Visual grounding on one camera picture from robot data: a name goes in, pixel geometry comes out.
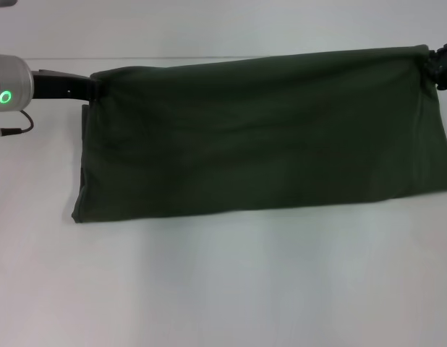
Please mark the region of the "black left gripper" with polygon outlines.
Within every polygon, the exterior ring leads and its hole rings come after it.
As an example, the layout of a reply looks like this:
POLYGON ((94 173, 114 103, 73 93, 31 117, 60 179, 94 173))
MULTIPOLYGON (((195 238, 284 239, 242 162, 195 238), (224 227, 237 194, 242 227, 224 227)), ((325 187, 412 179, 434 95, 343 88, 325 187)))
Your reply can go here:
POLYGON ((73 99, 95 101, 103 92, 103 83, 76 74, 39 69, 33 71, 33 99, 73 99))

